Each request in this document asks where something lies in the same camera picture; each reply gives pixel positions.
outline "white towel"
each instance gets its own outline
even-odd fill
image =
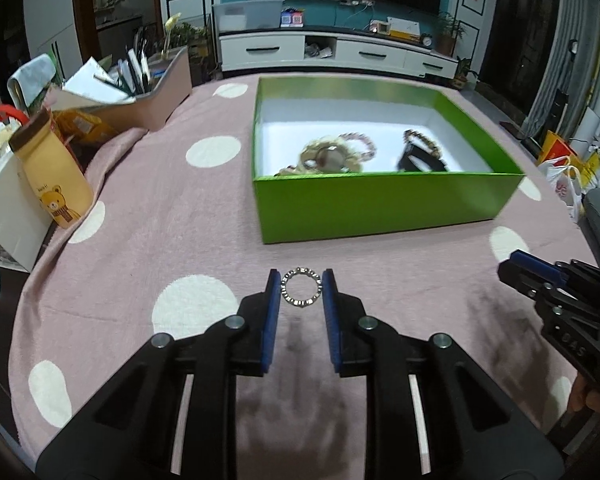
[[[55,75],[56,67],[48,54],[42,54],[17,69],[7,81],[7,89],[15,107],[26,110]],[[19,97],[16,85],[20,86],[24,102]]]

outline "human hand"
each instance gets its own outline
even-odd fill
[[[600,392],[591,388],[587,380],[578,373],[571,387],[567,412],[579,412],[585,406],[600,413]]]

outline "clear plastic storage box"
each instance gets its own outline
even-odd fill
[[[216,30],[255,30],[258,28],[278,28],[280,13],[285,0],[246,0],[215,4]]]

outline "tv cabinet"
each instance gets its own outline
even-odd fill
[[[329,46],[327,58],[307,57],[306,44]],[[267,68],[352,68],[424,78],[452,79],[458,62],[420,44],[369,32],[332,27],[276,28],[221,32],[223,72]]]

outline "screw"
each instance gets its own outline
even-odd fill
[[[242,316],[229,316],[224,320],[224,324],[231,330],[238,330],[244,325],[244,318]]]
[[[358,326],[363,330],[373,330],[378,326],[378,320],[375,317],[363,316],[358,320]]]
[[[164,348],[171,341],[173,341],[173,337],[164,332],[160,332],[159,334],[156,334],[151,338],[151,344],[156,348]]]
[[[433,336],[433,344],[438,348],[449,348],[452,342],[451,336],[442,332]]]

